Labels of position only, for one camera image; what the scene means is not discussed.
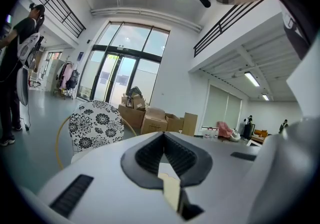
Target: black and white floral pattern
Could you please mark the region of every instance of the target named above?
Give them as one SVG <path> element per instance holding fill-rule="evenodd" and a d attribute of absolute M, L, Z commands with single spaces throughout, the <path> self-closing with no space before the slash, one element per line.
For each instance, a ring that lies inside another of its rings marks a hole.
<path fill-rule="evenodd" d="M 82 138 L 90 133 L 92 129 L 92 119 L 84 114 L 72 114 L 70 117 L 69 131 Z"/>
<path fill-rule="evenodd" d="M 105 131 L 105 135 L 107 135 L 109 138 L 112 138 L 112 137 L 116 136 L 116 134 L 117 134 L 117 131 L 115 129 L 112 129 L 112 128 L 107 129 Z"/>
<path fill-rule="evenodd" d="M 69 121 L 75 153 L 119 142 L 124 132 L 124 123 L 118 110 L 99 100 L 81 104 Z"/>
<path fill-rule="evenodd" d="M 83 113 L 90 115 L 93 113 L 93 111 L 91 109 L 86 109 Z"/>
<path fill-rule="evenodd" d="M 124 127 L 124 123 L 120 122 L 120 121 L 110 121 L 107 125 L 106 125 L 107 129 L 114 129 L 116 131 L 122 130 Z"/>
<path fill-rule="evenodd" d="M 94 130 L 96 131 L 97 134 L 103 134 L 104 131 L 101 128 L 95 127 Z"/>
<path fill-rule="evenodd" d="M 107 125 L 110 121 L 110 118 L 106 114 L 100 113 L 96 115 L 95 120 L 100 125 Z"/>
<path fill-rule="evenodd" d="M 97 137 L 92 138 L 93 140 L 93 148 L 99 148 L 104 145 L 109 145 L 110 141 L 107 140 L 105 137 L 102 137 L 101 135 L 98 135 Z"/>
<path fill-rule="evenodd" d="M 79 140 L 79 147 L 82 149 L 88 149 L 91 148 L 93 145 L 93 142 L 88 137 L 83 137 Z"/>
<path fill-rule="evenodd" d="M 109 103 L 104 101 L 100 101 L 100 100 L 92 101 L 92 106 L 97 109 L 105 109 L 108 105 Z"/>

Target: floor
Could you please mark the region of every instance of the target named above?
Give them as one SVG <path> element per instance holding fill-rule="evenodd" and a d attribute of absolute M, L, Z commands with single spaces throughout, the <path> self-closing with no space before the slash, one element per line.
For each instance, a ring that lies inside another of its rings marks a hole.
<path fill-rule="evenodd" d="M 62 122 L 82 103 L 78 99 L 61 98 L 41 90 L 29 91 L 29 114 L 31 126 L 26 131 L 14 132 L 15 143 L 0 148 L 3 162 L 13 180 L 20 186 L 30 189 L 35 194 L 56 173 L 58 166 L 55 143 L 58 129 Z M 28 107 L 20 105 L 20 116 L 28 121 Z M 124 138 L 133 137 L 125 126 Z M 73 156 L 68 125 L 65 125 L 59 137 L 59 157 L 63 166 L 68 166 Z"/>

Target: black railing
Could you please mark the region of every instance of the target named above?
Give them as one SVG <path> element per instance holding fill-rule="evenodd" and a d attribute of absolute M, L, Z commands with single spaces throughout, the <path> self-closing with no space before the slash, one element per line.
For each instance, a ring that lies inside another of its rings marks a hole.
<path fill-rule="evenodd" d="M 240 20 L 244 15 L 259 5 L 264 0 L 258 2 L 248 2 L 233 6 L 195 45 L 194 57 L 201 53 L 208 45 L 223 34 L 228 28 Z"/>
<path fill-rule="evenodd" d="M 39 0 L 77 38 L 86 28 L 64 0 Z"/>

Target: sneaker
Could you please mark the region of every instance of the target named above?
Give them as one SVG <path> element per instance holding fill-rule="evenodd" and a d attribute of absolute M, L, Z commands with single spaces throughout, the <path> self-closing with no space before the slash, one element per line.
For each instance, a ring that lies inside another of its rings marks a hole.
<path fill-rule="evenodd" d="M 12 126 L 12 129 L 18 132 L 22 130 L 22 126 Z"/>
<path fill-rule="evenodd" d="M 15 137 L 13 135 L 10 137 L 2 137 L 0 139 L 0 146 L 1 147 L 6 147 L 9 144 L 13 144 L 13 143 L 15 143 Z"/>

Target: ceiling light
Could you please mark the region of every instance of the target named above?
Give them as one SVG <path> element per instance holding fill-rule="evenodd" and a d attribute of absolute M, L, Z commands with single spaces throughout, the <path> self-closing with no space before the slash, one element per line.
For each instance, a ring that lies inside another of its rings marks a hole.
<path fill-rule="evenodd" d="M 251 81 L 251 83 L 254 84 L 255 87 L 260 86 L 260 84 L 257 82 L 257 80 L 254 78 L 254 76 L 250 72 L 245 72 L 244 75 Z"/>
<path fill-rule="evenodd" d="M 6 21 L 7 23 L 11 23 L 11 15 L 8 15 L 8 16 L 6 17 L 6 19 L 5 19 L 5 21 Z"/>
<path fill-rule="evenodd" d="M 266 94 L 262 94 L 262 97 L 268 102 L 269 101 L 269 98 Z"/>

